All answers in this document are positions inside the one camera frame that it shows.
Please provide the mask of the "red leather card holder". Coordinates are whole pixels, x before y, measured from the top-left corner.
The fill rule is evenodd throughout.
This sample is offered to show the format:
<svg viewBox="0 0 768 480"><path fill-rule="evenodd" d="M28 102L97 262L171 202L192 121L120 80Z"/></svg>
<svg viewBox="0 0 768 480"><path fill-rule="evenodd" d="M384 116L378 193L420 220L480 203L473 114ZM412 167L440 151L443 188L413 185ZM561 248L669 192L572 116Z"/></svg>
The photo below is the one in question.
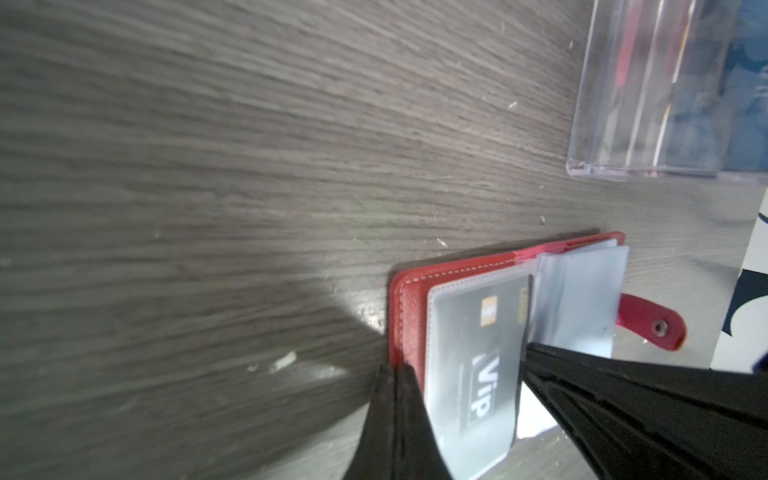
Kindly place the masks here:
<svg viewBox="0 0 768 480"><path fill-rule="evenodd" d="M389 357L422 391L450 475L476 479L515 439L552 428L522 380L528 343L609 357L617 328L675 351L675 311L623 292L620 232L412 268L389 286Z"/></svg>

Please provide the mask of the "black VIP credit card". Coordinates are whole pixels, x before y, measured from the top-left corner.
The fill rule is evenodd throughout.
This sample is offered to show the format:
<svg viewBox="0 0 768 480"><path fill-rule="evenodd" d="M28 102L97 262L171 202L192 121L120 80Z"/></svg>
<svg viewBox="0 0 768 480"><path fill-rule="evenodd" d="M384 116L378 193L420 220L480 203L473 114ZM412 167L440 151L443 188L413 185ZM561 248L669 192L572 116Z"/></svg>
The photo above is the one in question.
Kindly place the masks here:
<svg viewBox="0 0 768 480"><path fill-rule="evenodd" d="M427 401L449 458L495 459L511 445L530 284L507 274L430 295Z"/></svg>

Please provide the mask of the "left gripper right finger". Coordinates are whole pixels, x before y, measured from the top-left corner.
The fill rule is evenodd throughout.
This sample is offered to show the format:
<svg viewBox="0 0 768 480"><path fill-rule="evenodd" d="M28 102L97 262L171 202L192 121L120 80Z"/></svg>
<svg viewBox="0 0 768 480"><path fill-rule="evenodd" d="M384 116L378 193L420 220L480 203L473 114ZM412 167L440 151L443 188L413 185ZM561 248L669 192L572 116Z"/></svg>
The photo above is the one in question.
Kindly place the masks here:
<svg viewBox="0 0 768 480"><path fill-rule="evenodd" d="M410 365L397 369L397 478L451 479Z"/></svg>

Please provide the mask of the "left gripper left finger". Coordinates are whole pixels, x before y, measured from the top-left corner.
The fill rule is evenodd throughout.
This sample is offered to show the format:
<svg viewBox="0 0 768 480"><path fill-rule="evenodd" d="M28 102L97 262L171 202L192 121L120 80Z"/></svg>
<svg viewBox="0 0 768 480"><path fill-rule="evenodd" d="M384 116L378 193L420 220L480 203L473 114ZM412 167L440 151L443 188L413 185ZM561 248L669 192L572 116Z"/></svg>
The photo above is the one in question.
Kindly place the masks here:
<svg viewBox="0 0 768 480"><path fill-rule="evenodd" d="M397 369L380 365L355 454L344 479L397 479Z"/></svg>

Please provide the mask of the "clear acrylic card box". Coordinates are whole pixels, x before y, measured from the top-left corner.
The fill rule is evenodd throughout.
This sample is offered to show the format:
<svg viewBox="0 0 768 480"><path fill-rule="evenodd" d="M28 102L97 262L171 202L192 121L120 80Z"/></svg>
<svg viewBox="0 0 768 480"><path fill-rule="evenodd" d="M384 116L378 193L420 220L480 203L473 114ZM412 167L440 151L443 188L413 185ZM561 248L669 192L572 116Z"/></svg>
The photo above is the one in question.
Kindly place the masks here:
<svg viewBox="0 0 768 480"><path fill-rule="evenodd" d="M767 180L767 5L597 1L572 176Z"/></svg>

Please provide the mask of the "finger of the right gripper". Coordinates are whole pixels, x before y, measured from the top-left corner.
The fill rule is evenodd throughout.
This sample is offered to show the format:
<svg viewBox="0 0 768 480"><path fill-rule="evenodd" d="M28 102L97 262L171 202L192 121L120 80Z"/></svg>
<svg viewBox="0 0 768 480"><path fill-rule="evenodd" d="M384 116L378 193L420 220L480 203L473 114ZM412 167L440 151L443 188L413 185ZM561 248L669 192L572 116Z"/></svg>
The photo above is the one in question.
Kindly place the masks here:
<svg viewBox="0 0 768 480"><path fill-rule="evenodd" d="M767 362L734 373L531 343L524 381L601 479L764 479Z"/></svg>

